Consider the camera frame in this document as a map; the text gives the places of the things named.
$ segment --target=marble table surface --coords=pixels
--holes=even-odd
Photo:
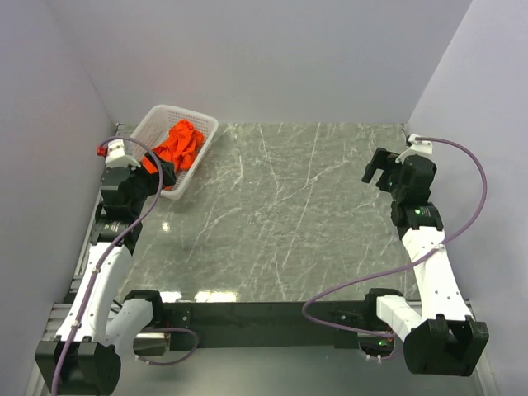
[[[390,196],[361,182],[378,146],[400,152],[400,125],[223,124],[184,196],[161,199],[144,221],[120,290],[163,299],[298,301],[408,257]],[[412,271],[371,287],[418,297]]]

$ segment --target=white plastic basket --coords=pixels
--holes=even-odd
[[[179,171],[176,174],[176,185],[170,191],[162,191],[162,196],[171,200],[179,200],[183,192],[189,186],[192,175],[195,173],[198,164],[204,157],[207,149],[211,145],[213,136],[218,129],[218,121],[208,115],[197,113],[195,111],[182,109],[175,106],[157,105],[143,118],[138,127],[130,137],[141,140],[151,149],[159,146],[167,137],[168,131],[180,120],[189,120],[202,134],[204,134],[204,143],[198,150],[198,155],[188,171]],[[145,150],[137,144],[130,145],[130,152],[134,157],[141,161],[145,155]]]

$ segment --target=orange cloth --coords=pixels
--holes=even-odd
[[[204,135],[195,130],[189,120],[181,120],[168,132],[168,138],[153,151],[163,160],[174,164],[174,172],[189,170],[196,159],[198,149],[204,143]],[[158,171],[156,165],[143,158],[143,166],[149,173]]]

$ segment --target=gray wall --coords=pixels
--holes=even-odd
[[[451,138],[482,159],[489,198],[482,217],[450,247],[465,297],[491,331],[488,354],[504,395],[527,394],[523,329],[528,327],[526,149],[528,3],[474,0],[412,114],[409,131]],[[434,200],[448,231],[479,198],[474,166],[435,147]]]
[[[112,120],[406,122],[470,0],[48,2]]]
[[[18,396],[71,280],[112,126],[45,2],[0,4],[0,54],[0,394]]]

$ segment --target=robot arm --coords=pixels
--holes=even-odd
[[[111,394],[120,377],[121,360],[133,355],[132,343],[138,333],[148,325],[161,325],[163,319],[160,294],[135,290],[125,297],[120,312],[108,324],[112,300],[130,269],[141,224],[117,243],[99,270],[96,264],[112,241],[141,215],[144,202],[158,188],[159,174],[142,167],[126,152],[121,139],[113,140],[98,153],[106,158],[106,168],[101,177],[102,200],[90,236],[87,269],[55,339],[42,341],[35,353],[36,363],[51,389],[59,355],[76,324],[75,318],[82,312],[92,273],[99,272],[60,372],[60,394]],[[164,187],[173,186],[173,165],[158,159]]]
[[[486,323],[475,322],[455,281],[438,209],[429,202],[436,173],[431,142],[409,140],[402,154],[378,148],[363,182],[377,169],[376,186],[393,197],[391,218],[412,262],[437,251],[414,267],[422,314],[396,290],[376,296],[376,316],[403,341],[405,361],[414,374],[470,375],[488,341]]]

